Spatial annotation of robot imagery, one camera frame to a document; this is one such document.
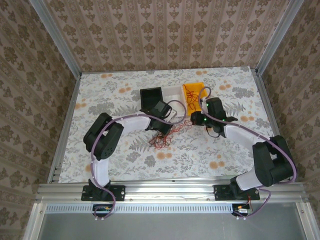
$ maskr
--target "wall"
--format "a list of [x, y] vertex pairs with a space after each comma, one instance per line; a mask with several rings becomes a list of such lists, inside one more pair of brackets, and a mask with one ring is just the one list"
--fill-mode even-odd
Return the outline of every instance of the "wall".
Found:
[[75, 79], [25, 0], [0, 1], [0, 239], [19, 239], [48, 178]]
[[280, 133], [286, 138], [320, 217], [320, 2], [305, 0], [262, 75]]
[[288, 0], [45, 0], [83, 72], [255, 68]]

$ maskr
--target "aluminum frame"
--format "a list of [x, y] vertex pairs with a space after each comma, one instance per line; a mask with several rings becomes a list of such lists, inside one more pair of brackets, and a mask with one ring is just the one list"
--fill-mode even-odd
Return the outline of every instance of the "aluminum frame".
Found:
[[262, 75], [266, 70], [268, 63], [275, 54], [278, 46], [280, 45], [303, 3], [304, 0], [292, 0], [288, 3], [288, 6], [284, 11], [282, 18], [280, 19], [279, 24], [277, 25], [266, 49], [259, 60], [259, 63], [256, 66], [259, 75]]
[[[115, 181], [113, 185], [125, 185], [126, 195], [122, 205], [135, 204], [177, 204], [195, 207], [205, 205], [221, 205], [242, 203], [242, 201], [217, 201], [214, 196], [214, 185], [229, 184], [232, 176], [220, 177], [192, 177], [163, 179], [150, 181]], [[35, 199], [24, 239], [38, 239], [46, 207], [49, 204], [91, 204], [91, 201], [81, 201], [83, 186], [86, 183], [51, 183], [41, 184]], [[319, 229], [304, 186], [301, 182], [286, 185], [276, 184], [268, 187], [271, 191], [270, 203], [296, 203], [299, 217], [308, 240], [319, 239]], [[252, 201], [262, 203], [268, 194], [260, 192], [260, 200]]]
[[[93, 214], [95, 203], [48, 203], [46, 214]], [[161, 203], [145, 204], [118, 202], [114, 207], [116, 214], [231, 214], [233, 212], [231, 203], [220, 204], [198, 204], [192, 203]]]
[[257, 70], [255, 70], [255, 69], [251, 69], [251, 72], [252, 72], [256, 87], [257, 87], [257, 89], [259, 91], [259, 94], [260, 94], [260, 97], [261, 97], [261, 100], [262, 100], [266, 115], [267, 115], [267, 117], [269, 119], [270, 126], [271, 126], [271, 129], [273, 131], [273, 134], [274, 135], [280, 135], [280, 131], [279, 131], [279, 128], [278, 128], [276, 117], [274, 115], [274, 111], [272, 110], [271, 103], [270, 103], [270, 100], [269, 100], [269, 97], [268, 97], [268, 94], [267, 94], [266, 87], [264, 85], [264, 81], [263, 81], [263, 79], [261, 77], [261, 74], [258, 74]]
[[34, 10], [38, 14], [41, 22], [45, 26], [45, 29], [50, 34], [52, 40], [54, 41], [56, 47], [61, 53], [64, 61], [68, 65], [75, 79], [81, 76], [81, 68], [79, 67], [77, 60], [74, 57], [72, 49], [68, 46], [64, 40], [63, 35], [58, 29], [53, 17], [48, 10], [44, 0], [30, 0]]
[[78, 92], [79, 92], [79, 88], [80, 88], [80, 82], [81, 82], [81, 77], [79, 76], [75, 82], [75, 85], [74, 85], [72, 97], [70, 99], [68, 111], [66, 112], [66, 115], [65, 115], [65, 120], [64, 120], [63, 127], [61, 130], [59, 142], [58, 142], [58, 145], [56, 146], [56, 151], [54, 153], [51, 169], [50, 169], [48, 179], [47, 179], [48, 184], [52, 183], [52, 181], [54, 179], [56, 168], [59, 168], [60, 172], [61, 172], [61, 166], [63, 163], [63, 159], [64, 159], [66, 147], [67, 147], [67, 141], [68, 141], [68, 137], [69, 137], [69, 132], [70, 132], [70, 127], [71, 127], [71, 123], [72, 123], [72, 117], [74, 115], [74, 110], [76, 107]]

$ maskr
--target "floral tablecloth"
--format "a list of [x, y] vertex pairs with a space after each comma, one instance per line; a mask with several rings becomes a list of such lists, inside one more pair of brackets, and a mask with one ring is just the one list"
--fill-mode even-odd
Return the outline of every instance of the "floral tablecloth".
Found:
[[[272, 130], [249, 67], [128, 71], [84, 74], [74, 109], [59, 183], [87, 182], [90, 154], [83, 137], [100, 113], [125, 116], [140, 110], [140, 89], [203, 82], [222, 100], [228, 116], [265, 135]], [[223, 137], [210, 137], [205, 127], [175, 133], [168, 148], [148, 143], [154, 131], [120, 138], [110, 157], [112, 181], [238, 175], [253, 167], [247, 149]]]

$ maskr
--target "orange tray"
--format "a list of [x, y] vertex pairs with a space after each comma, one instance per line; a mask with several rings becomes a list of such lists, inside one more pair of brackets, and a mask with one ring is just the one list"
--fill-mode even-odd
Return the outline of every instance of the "orange tray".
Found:
[[[182, 85], [184, 99], [187, 107], [187, 115], [190, 116], [196, 111], [201, 111], [201, 108], [198, 103], [198, 96], [201, 89], [205, 87], [203, 82], [197, 83], [186, 83]], [[208, 96], [207, 91], [204, 90], [201, 93], [201, 98]]]

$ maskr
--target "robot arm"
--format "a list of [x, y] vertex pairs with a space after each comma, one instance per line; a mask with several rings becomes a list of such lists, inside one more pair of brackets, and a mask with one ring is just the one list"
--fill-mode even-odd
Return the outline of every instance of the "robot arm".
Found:
[[[158, 104], [159, 105], [155, 106], [156, 110], [151, 110], [146, 113], [163, 119], [171, 109], [167, 108], [167, 104], [164, 102], [159, 102]], [[210, 116], [216, 119], [226, 122], [237, 121], [237, 119], [232, 116], [226, 116], [222, 102], [217, 97], [203, 100], [202, 107], [205, 111], [207, 110]], [[89, 152], [91, 152], [98, 134], [111, 120], [111, 116], [106, 113], [102, 113], [87, 132], [83, 141]], [[254, 168], [231, 179], [230, 189], [236, 199], [241, 199], [243, 196], [247, 197], [246, 191], [252, 188], [260, 186], [269, 187], [293, 175], [293, 169], [283, 155], [269, 143], [263, 141], [260, 137], [240, 127], [207, 119], [200, 111], [196, 111], [191, 114], [191, 121], [193, 125], [213, 128], [213, 130], [222, 137], [233, 140], [252, 151]], [[94, 149], [96, 159], [93, 161], [92, 167], [96, 182], [100, 186], [107, 186], [110, 184], [108, 175], [108, 158], [115, 151], [122, 134], [148, 129], [159, 130], [163, 134], [166, 134], [170, 130], [171, 126], [172, 125], [161, 123], [146, 116], [121, 119], [111, 124], [110, 127], [107, 128], [107, 134], [101, 136], [97, 142], [96, 148]], [[267, 138], [291, 157], [287, 143], [283, 137], [275, 136]], [[272, 159], [270, 154], [276, 155], [276, 158]]]
[[[95, 184], [95, 182], [97, 182], [102, 187], [110, 184], [108, 171], [109, 157], [115, 151], [121, 136], [141, 130], [158, 130], [163, 134], [167, 134], [172, 127], [171, 124], [166, 124], [156, 119], [150, 119], [147, 116], [141, 115], [148, 114], [159, 119], [165, 119], [168, 122], [177, 114], [170, 105], [162, 100], [160, 100], [153, 108], [144, 109], [143, 111], [144, 112], [137, 112], [137, 116], [122, 118], [121, 120], [113, 122], [106, 129], [106, 132], [100, 137], [93, 153], [95, 160], [91, 164], [95, 181], [93, 181], [93, 176], [91, 176], [91, 183], [89, 182], [89, 184]], [[85, 147], [88, 152], [92, 151], [94, 142], [96, 141], [99, 133], [110, 121], [112, 121], [112, 117], [107, 113], [101, 113], [95, 120], [83, 138], [83, 142], [85, 143]]]
[[[271, 144], [261, 139], [260, 137], [263, 135], [256, 136], [238, 126], [223, 123], [223, 121], [232, 122], [237, 119], [226, 116], [219, 98], [203, 99], [201, 104], [202, 109], [221, 122], [207, 119], [204, 114], [197, 111], [191, 114], [193, 125], [213, 128], [216, 133], [235, 141], [253, 153], [254, 168], [231, 179], [230, 190], [235, 198], [241, 199], [243, 196], [246, 197], [247, 190], [262, 186], [269, 187], [293, 175], [293, 169], [288, 160]], [[277, 145], [292, 159], [287, 143], [282, 136], [263, 137]], [[276, 155], [276, 158], [272, 159], [271, 154]]]

